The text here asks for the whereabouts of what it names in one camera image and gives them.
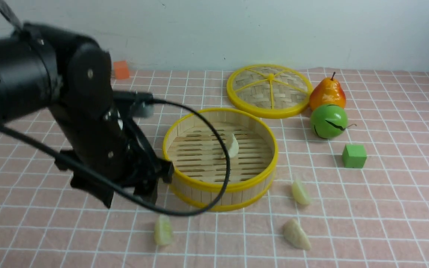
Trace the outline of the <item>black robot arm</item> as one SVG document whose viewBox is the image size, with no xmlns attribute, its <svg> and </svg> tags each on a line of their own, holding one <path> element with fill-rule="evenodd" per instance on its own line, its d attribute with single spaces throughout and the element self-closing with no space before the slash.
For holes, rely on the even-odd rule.
<svg viewBox="0 0 429 268">
<path fill-rule="evenodd" d="M 113 90 L 111 58 L 97 42 L 53 26 L 22 23 L 0 0 L 0 132 L 72 170 L 70 186 L 107 208 L 118 193 L 156 212 L 157 187 L 174 167 L 159 158 L 133 117 L 149 117 L 150 93 Z M 6 124 L 49 109 L 71 145 L 55 151 Z"/>
</svg>

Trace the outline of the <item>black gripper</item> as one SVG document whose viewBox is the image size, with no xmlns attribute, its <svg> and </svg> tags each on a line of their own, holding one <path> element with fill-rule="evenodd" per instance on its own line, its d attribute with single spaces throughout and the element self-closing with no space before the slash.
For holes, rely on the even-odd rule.
<svg viewBox="0 0 429 268">
<path fill-rule="evenodd" d="M 158 183 L 172 182 L 174 165 L 158 157 L 133 118 L 121 119 L 114 93 L 94 96 L 69 94 L 50 107 L 71 150 L 61 154 L 105 176 L 120 187 L 134 187 L 134 195 L 155 205 Z M 111 208 L 114 190 L 74 173 L 70 186 Z"/>
</svg>

